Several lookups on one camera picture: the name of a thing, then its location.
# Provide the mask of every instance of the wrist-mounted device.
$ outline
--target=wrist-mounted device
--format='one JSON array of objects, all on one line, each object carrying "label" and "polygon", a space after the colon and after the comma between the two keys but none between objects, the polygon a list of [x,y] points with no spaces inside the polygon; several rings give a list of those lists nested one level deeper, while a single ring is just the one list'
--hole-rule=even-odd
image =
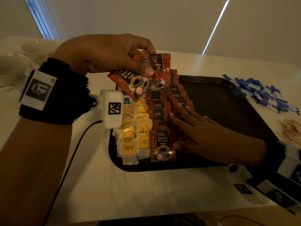
[{"label": "wrist-mounted device", "polygon": [[69,70],[69,65],[48,58],[39,70],[32,70],[21,90],[19,115],[51,124],[72,124],[94,108],[94,119],[106,128],[121,125],[123,94],[102,90],[89,95],[88,78]]}]

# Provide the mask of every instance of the pile of sugar packets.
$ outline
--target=pile of sugar packets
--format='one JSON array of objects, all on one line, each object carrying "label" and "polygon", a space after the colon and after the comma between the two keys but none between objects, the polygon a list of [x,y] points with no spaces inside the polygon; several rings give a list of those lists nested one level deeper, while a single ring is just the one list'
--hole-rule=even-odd
[{"label": "pile of sugar packets", "polygon": [[259,80],[254,80],[253,78],[247,80],[238,78],[231,79],[225,74],[223,77],[234,83],[250,101],[268,107],[277,113],[289,112],[300,115],[299,109],[288,105],[288,102],[283,100],[280,90],[274,86],[264,86]]}]

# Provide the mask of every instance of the fingernail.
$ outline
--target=fingernail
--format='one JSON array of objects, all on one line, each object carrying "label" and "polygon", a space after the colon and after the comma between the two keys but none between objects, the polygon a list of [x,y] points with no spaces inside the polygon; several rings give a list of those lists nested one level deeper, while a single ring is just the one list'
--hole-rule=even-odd
[{"label": "fingernail", "polygon": [[180,150],[180,149],[181,149],[181,146],[180,146],[180,144],[178,144],[178,143],[174,143],[174,144],[173,144],[173,148],[175,148],[176,150]]},{"label": "fingernail", "polygon": [[144,72],[145,77],[151,77],[153,76],[153,69],[151,67],[146,67]]}]

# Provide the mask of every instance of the tray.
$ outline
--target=tray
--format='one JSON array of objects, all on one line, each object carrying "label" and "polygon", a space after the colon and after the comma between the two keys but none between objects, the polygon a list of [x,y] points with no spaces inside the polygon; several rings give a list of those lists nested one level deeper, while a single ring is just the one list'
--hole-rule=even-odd
[{"label": "tray", "polygon": [[[277,141],[278,138],[256,112],[239,89],[224,78],[203,76],[179,76],[187,95],[193,100],[194,109],[201,115],[207,115],[220,125],[241,134],[263,140]],[[110,133],[109,155],[120,169],[129,172],[172,170],[196,167],[227,166],[194,154],[179,155],[177,161],[155,162],[150,159],[139,160],[138,165],[123,165],[117,157],[115,137]]]}]

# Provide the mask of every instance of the blue light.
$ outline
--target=blue light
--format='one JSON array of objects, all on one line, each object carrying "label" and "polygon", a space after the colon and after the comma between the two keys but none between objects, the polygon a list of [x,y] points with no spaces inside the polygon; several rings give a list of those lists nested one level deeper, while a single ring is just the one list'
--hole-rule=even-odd
[{"label": "blue light", "polygon": [[219,18],[218,18],[218,20],[217,20],[215,26],[214,26],[214,29],[213,29],[213,31],[212,31],[212,33],[211,33],[210,38],[209,38],[209,40],[208,40],[208,42],[207,42],[207,44],[206,44],[206,46],[205,46],[205,49],[204,49],[204,51],[203,51],[203,54],[204,54],[205,51],[206,51],[206,48],[207,48],[207,46],[208,46],[208,44],[209,44],[209,42],[210,42],[210,40],[211,40],[211,37],[213,36],[213,33],[214,33],[214,31],[215,31],[217,25],[219,24],[219,21],[220,21],[222,15],[223,15],[223,13],[224,13],[224,11],[225,11],[225,9],[226,9],[226,7],[227,7],[229,1],[230,1],[230,0],[227,0],[226,3],[225,3],[225,5],[224,5],[224,8],[223,8],[223,10],[222,10],[222,12],[221,12],[221,14],[220,14],[220,16],[219,16]]}]

